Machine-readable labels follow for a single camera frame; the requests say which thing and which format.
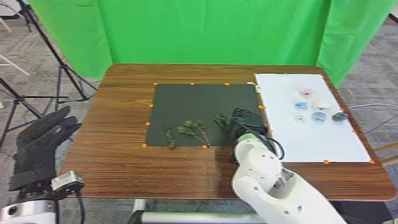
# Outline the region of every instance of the pink object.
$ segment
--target pink object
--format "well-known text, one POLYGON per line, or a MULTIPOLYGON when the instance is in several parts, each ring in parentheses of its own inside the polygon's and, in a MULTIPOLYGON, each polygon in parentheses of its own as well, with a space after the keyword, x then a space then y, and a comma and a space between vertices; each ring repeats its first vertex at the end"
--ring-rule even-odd
POLYGON ((312 90, 311 90, 311 89, 303 89, 303 90, 302 90, 302 95, 303 95, 303 96, 309 96, 311 94, 312 94, 312 90))

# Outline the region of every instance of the small toy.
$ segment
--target small toy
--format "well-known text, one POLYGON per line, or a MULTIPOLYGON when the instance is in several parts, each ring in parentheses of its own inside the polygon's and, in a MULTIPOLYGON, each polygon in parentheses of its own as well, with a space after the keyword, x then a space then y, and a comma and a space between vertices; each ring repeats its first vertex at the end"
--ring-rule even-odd
POLYGON ((337 112, 334 115, 332 115, 332 120, 337 121, 337 122, 342 122, 348 118, 348 114, 344 112, 337 112))
POLYGON ((296 119, 296 121, 303 122, 303 121, 305 121, 305 116, 303 116, 302 114, 298 114, 298 115, 295 116, 295 119, 296 119))
POLYGON ((298 102, 298 103, 295 104, 295 107, 296 107, 298 109, 307 110, 307 102, 298 102))
POLYGON ((312 113, 312 119, 314 121, 325 121, 327 120, 327 114, 323 112, 314 112, 312 113))
POLYGON ((303 96, 311 96, 312 95, 312 90, 311 89, 302 89, 300 91, 303 96))
POLYGON ((330 103, 323 100, 314 100, 312 102, 312 106, 319 109, 325 110, 330 108, 330 103))

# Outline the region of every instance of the metal rod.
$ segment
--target metal rod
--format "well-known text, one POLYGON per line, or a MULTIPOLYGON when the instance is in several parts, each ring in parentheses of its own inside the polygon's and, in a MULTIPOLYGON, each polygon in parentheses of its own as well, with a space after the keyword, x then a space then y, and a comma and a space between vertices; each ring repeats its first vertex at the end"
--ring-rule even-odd
POLYGON ((83 94, 83 91, 81 91, 81 89, 80 89, 80 87, 78 87, 78 83, 76 83, 76 80, 74 80, 74 78, 72 78, 72 76, 71 76, 71 72, 69 72, 69 70, 67 70, 67 66, 65 66, 65 64, 60 65, 60 69, 64 69, 65 75, 67 75, 69 80, 71 80, 71 84, 72 84, 72 86, 74 86, 74 88, 76 88, 76 90, 78 90, 78 94, 80 94, 83 100, 87 100, 88 98, 87 98, 87 96, 85 96, 85 94, 83 94))
POLYGON ((23 106, 26 107, 28 111, 32 112, 33 116, 35 116, 37 118, 42 118, 42 114, 40 114, 40 112, 39 112, 37 109, 32 107, 32 105, 26 103, 26 101, 21 99, 19 102, 21 102, 23 106))
POLYGON ((255 214, 143 212, 142 223, 264 223, 255 214))
POLYGON ((33 24, 35 30, 37 30, 37 32, 39 32, 40 39, 42 39, 42 41, 44 41, 44 43, 46 43, 46 46, 48 46, 48 48, 49 48, 53 57, 55 57, 55 59, 56 59, 56 61, 58 61, 58 69, 62 69, 64 72, 65 72, 67 78, 69 78, 69 80, 71 80, 71 83, 72 83, 72 86, 74 86, 74 88, 76 88, 78 94, 80 94, 80 96, 81 96, 81 101, 85 101, 85 100, 88 100, 90 98, 85 96, 85 93, 83 93, 83 91, 81 91, 81 89, 80 89, 80 87, 78 87, 78 84, 76 84, 76 80, 74 80, 74 78, 72 78, 72 75, 78 77, 78 79, 85 82, 85 84, 87 84, 90 87, 92 87, 92 84, 90 84, 90 83, 87 82, 87 80, 80 77, 80 75, 76 74, 76 72, 74 72, 72 69, 69 68, 67 64, 64 63, 64 61, 62 61, 62 59, 60 59, 60 56, 58 56, 58 53, 56 53, 56 50, 55 50, 55 48, 53 48, 49 39, 48 39, 46 34, 44 34, 44 32, 42 32, 40 26, 39 26, 39 24, 37 24, 33 15, 32 15, 32 13, 30 13, 30 11, 28 11, 28 6, 26 6, 23 0, 16 0, 16 1, 17 1, 17 3, 19 3, 19 6, 21 6, 21 11, 23 11, 24 14, 26 14, 30 23, 33 24))
POLYGON ((69 66, 67 66, 67 68, 69 68, 69 70, 71 70, 74 76, 78 77, 80 81, 87 84, 87 86, 88 86, 94 90, 97 90, 96 86, 90 84, 90 82, 85 80, 85 78, 78 75, 76 71, 71 69, 69 66))
POLYGON ((69 96, 21 96, 24 99, 56 99, 56 98, 69 98, 69 96))
POLYGON ((5 123, 5 127, 3 127, 3 134, 1 134, 1 139, 0 139, 0 148, 3 146, 3 139, 5 139, 7 132, 8 132, 8 126, 10 126, 10 121, 12 121, 12 117, 14 117, 17 103, 19 103, 17 100, 14 100, 14 104, 12 104, 12 108, 10 108, 10 113, 8 113, 8 119, 7 119, 7 123, 5 123))
POLYGON ((62 79, 62 69, 58 67, 55 111, 58 110, 60 79, 62 79))
POLYGON ((1 79, 1 78, 0 78, 0 85, 1 85, 1 86, 3 86, 3 88, 7 89, 8 94, 14 96, 14 98, 16 98, 16 99, 19 99, 19 98, 21 98, 21 96, 19 96, 17 92, 14 91, 14 89, 10 88, 10 86, 8 86, 7 82, 3 81, 3 79, 1 79))
POLYGON ((24 124, 16 125, 12 128, 8 128, 8 131, 14 131, 17 128, 24 127, 26 125, 30 125, 35 122, 35 120, 28 121, 24 124))

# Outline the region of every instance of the wooden table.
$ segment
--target wooden table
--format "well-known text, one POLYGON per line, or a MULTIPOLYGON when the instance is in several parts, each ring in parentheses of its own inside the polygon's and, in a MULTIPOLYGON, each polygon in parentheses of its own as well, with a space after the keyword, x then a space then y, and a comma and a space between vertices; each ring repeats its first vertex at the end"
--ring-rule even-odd
MULTIPOLYGON (((62 171, 81 173, 85 197, 236 199, 231 147, 207 150, 177 147, 170 151, 163 147, 142 148, 142 144, 154 83, 241 84, 255 81, 254 73, 325 74, 312 66, 112 65, 62 167, 62 171)), ((325 80, 376 163, 284 163, 284 166, 328 200, 390 200, 389 176, 327 77, 325 80)))

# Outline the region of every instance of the blue object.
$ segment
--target blue object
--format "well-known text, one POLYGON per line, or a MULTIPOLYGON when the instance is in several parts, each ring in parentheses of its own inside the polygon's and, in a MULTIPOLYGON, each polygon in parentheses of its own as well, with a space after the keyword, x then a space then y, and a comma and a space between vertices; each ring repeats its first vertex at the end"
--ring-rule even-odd
POLYGON ((344 112, 337 112, 334 115, 332 115, 332 120, 337 121, 337 122, 342 122, 348 118, 348 114, 344 112))
POLYGON ((314 112, 312 113, 312 119, 316 121, 321 121, 323 122, 327 120, 327 114, 323 112, 314 112))
POLYGON ((295 104, 295 107, 296 107, 298 109, 307 110, 307 102, 298 102, 298 103, 295 104))

